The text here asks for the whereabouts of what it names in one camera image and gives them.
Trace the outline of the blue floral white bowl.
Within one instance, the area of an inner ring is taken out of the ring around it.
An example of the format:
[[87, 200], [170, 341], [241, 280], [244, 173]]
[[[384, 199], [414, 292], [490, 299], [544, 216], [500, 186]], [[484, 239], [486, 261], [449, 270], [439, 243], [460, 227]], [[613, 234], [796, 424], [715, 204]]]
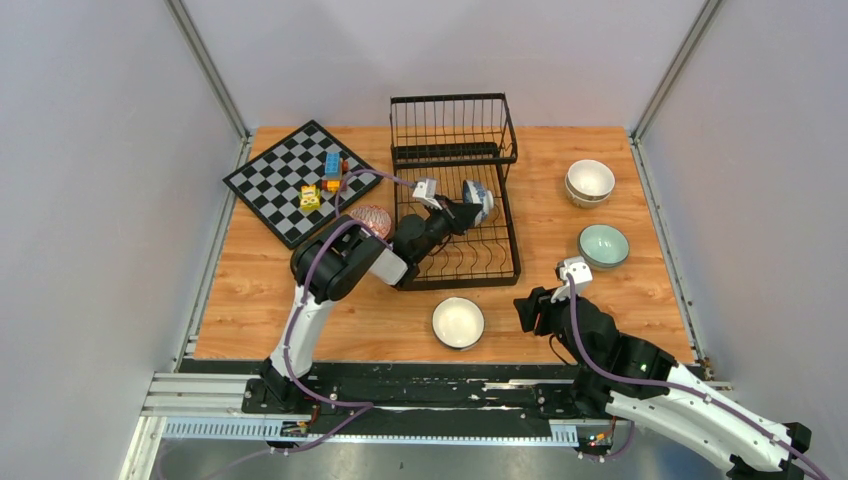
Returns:
[[466, 204], [475, 204], [481, 207], [474, 220], [475, 226], [488, 219], [494, 206], [494, 196], [481, 182], [465, 180], [462, 185], [462, 198]]

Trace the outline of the black wire dish rack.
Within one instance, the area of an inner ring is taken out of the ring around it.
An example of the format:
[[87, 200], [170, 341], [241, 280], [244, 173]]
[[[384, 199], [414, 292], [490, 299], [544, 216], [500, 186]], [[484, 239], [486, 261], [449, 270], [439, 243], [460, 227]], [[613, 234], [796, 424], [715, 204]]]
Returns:
[[[464, 202], [462, 185], [476, 180], [494, 196], [488, 219], [454, 236], [420, 264], [411, 291], [500, 287], [521, 274], [517, 236], [507, 192], [518, 142], [501, 92], [395, 96], [390, 100], [390, 153], [395, 176], [438, 181], [436, 196]], [[395, 216], [427, 215], [412, 191], [396, 186]]]

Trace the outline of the light green celadon bowl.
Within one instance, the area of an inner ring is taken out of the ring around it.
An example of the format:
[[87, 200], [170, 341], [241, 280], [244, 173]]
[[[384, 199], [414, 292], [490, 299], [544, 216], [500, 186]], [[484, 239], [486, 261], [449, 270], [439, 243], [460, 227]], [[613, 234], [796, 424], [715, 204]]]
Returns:
[[622, 266], [622, 265], [625, 263], [625, 261], [626, 261], [626, 259], [622, 259], [622, 260], [620, 260], [620, 261], [618, 261], [618, 262], [606, 263], [606, 262], [601, 262], [601, 261], [599, 261], [599, 260], [597, 260], [597, 259], [594, 259], [594, 258], [592, 258], [592, 257], [589, 257], [589, 256], [582, 256], [582, 259], [585, 261], [585, 263], [586, 263], [586, 264], [587, 264], [587, 265], [588, 265], [588, 266], [589, 266], [592, 270], [595, 270], [595, 271], [610, 271], [610, 270], [614, 270], [614, 269], [616, 269], [616, 268], [618, 268], [618, 267]]

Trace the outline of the teal glazed bowl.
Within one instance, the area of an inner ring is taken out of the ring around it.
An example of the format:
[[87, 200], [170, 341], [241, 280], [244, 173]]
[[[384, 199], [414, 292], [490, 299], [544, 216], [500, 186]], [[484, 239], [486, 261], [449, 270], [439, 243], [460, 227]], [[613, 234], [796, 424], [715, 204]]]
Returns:
[[436, 339], [445, 347], [463, 351], [474, 347], [485, 330], [482, 310], [471, 300], [450, 297], [432, 312], [431, 327]]

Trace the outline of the white green striped bowl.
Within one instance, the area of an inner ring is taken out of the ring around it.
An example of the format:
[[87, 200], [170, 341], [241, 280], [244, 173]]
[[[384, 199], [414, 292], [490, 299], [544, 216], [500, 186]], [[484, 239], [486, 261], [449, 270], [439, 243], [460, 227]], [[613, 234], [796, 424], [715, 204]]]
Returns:
[[581, 256], [589, 256], [606, 263], [627, 260], [630, 255], [627, 237], [619, 229], [608, 224], [585, 227], [578, 235], [577, 246]]

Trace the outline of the cream white bowl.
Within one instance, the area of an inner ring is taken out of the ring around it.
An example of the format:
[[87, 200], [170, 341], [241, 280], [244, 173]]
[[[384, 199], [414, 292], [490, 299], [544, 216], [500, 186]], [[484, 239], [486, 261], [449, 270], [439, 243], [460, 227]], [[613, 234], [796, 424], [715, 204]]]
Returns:
[[609, 198], [615, 188], [616, 178], [605, 164], [597, 160], [582, 159], [569, 167], [564, 184], [572, 204], [592, 209]]

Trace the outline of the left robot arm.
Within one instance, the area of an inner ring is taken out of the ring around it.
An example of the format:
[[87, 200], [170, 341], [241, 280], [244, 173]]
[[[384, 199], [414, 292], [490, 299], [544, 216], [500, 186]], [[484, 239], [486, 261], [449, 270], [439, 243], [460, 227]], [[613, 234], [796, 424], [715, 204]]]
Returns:
[[283, 413], [298, 411], [309, 394], [302, 382], [336, 304], [368, 273], [401, 290], [420, 273], [420, 262], [454, 236], [462, 236], [485, 213], [481, 203], [454, 202], [443, 195], [408, 214], [385, 239], [364, 221], [343, 215], [292, 256], [295, 280], [292, 309], [283, 334], [259, 370], [269, 403]]

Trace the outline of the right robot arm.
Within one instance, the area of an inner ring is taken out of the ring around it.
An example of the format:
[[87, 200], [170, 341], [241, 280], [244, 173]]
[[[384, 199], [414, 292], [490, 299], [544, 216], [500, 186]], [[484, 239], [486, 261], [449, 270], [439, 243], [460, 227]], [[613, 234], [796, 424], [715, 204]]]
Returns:
[[714, 389], [655, 344], [620, 332], [579, 295], [537, 287], [513, 302], [526, 333], [558, 341], [575, 360], [568, 403], [646, 427], [698, 453], [730, 479], [822, 479], [801, 423], [755, 414]]

